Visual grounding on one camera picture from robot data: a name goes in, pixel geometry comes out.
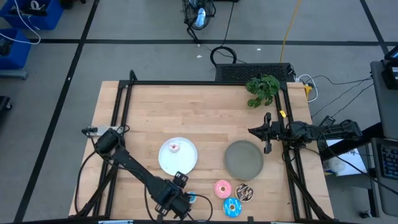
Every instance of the blue bin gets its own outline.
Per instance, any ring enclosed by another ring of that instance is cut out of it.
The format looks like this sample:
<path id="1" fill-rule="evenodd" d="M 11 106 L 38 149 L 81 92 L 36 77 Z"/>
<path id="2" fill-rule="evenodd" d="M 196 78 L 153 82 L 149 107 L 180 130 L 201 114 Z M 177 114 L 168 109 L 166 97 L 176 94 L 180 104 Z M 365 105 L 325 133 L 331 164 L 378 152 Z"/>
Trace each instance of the blue bin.
<path id="1" fill-rule="evenodd" d="M 60 0 L 36 0 L 40 6 L 45 4 L 47 6 L 46 16 L 31 16 L 28 20 L 28 16 L 21 15 L 23 20 L 35 29 L 34 26 L 40 30 L 52 30 L 57 26 L 58 21 L 61 18 L 63 9 L 60 5 Z M 22 9 L 26 4 L 30 5 L 31 0 L 17 0 L 19 9 Z M 0 10 L 0 17 L 3 17 L 13 28 L 28 29 L 25 24 L 21 21 L 18 15 L 11 15 L 8 12 L 15 6 L 14 0 L 7 0 Z"/>
<path id="2" fill-rule="evenodd" d="M 29 40 L 18 29 L 0 29 L 0 33 L 15 40 L 28 42 Z M 30 44 L 13 42 L 10 53 L 7 56 L 0 56 L 0 69 L 23 68 L 29 54 Z"/>

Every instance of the small pink object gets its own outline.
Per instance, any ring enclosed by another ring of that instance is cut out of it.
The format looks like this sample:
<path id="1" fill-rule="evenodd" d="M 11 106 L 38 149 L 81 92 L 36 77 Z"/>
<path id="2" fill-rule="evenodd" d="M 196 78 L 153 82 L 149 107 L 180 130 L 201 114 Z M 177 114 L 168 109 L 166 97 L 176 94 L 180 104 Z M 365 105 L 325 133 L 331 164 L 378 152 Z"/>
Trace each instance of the small pink object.
<path id="1" fill-rule="evenodd" d="M 177 152 L 178 150 L 180 150 L 180 146 L 178 144 L 170 144 L 169 149 L 171 152 Z"/>
<path id="2" fill-rule="evenodd" d="M 226 180 L 219 180 L 214 184 L 214 193 L 221 199 L 228 198 L 232 193 L 231 184 Z"/>

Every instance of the donut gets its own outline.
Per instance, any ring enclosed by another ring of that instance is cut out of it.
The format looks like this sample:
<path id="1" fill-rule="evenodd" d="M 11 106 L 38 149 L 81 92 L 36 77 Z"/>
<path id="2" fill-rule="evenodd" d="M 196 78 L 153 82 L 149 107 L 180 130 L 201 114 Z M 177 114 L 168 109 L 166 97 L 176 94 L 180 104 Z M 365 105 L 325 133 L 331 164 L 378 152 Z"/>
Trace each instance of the donut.
<path id="1" fill-rule="evenodd" d="M 214 193 L 221 199 L 228 198 L 232 193 L 231 184 L 226 180 L 219 180 L 214 184 Z"/>
<path id="2" fill-rule="evenodd" d="M 223 210 L 225 215 L 231 218 L 238 217 L 242 212 L 242 204 L 234 197 L 227 198 L 224 201 Z"/>
<path id="3" fill-rule="evenodd" d="M 194 192 L 188 192 L 189 194 L 189 203 L 194 203 L 197 200 L 197 196 L 195 195 Z"/>
<path id="4" fill-rule="evenodd" d="M 239 184 L 235 188 L 235 196 L 241 202 L 250 202 L 253 198 L 253 189 L 247 184 Z"/>
<path id="5" fill-rule="evenodd" d="M 178 150 L 180 150 L 180 146 L 178 144 L 170 144 L 169 149 L 171 152 L 177 152 Z"/>

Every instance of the white plate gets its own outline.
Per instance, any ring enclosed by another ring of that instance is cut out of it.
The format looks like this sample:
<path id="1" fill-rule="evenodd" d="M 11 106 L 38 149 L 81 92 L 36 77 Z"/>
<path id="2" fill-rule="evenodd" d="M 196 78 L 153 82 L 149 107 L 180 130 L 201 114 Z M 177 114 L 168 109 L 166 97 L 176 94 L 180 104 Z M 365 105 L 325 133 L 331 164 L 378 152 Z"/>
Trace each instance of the white plate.
<path id="1" fill-rule="evenodd" d="M 180 149 L 171 152 L 170 144 L 178 144 Z M 186 138 L 172 138 L 167 140 L 159 150 L 159 164 L 162 170 L 172 176 L 177 171 L 183 174 L 189 173 L 198 160 L 198 151 L 195 145 Z"/>

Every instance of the blue donut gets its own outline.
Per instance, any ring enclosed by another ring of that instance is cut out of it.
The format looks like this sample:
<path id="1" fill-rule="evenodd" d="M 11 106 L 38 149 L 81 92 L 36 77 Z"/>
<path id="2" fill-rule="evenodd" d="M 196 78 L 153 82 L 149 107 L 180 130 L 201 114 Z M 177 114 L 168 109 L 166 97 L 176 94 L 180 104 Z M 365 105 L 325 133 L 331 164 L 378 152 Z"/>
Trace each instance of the blue donut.
<path id="1" fill-rule="evenodd" d="M 225 215 L 227 215 L 231 218 L 235 218 L 241 214 L 242 204 L 238 199 L 236 199 L 234 197 L 230 197 L 230 198 L 225 199 L 223 209 L 224 209 Z"/>
<path id="2" fill-rule="evenodd" d="M 196 195 L 189 195 L 189 203 L 194 203 L 197 200 Z"/>

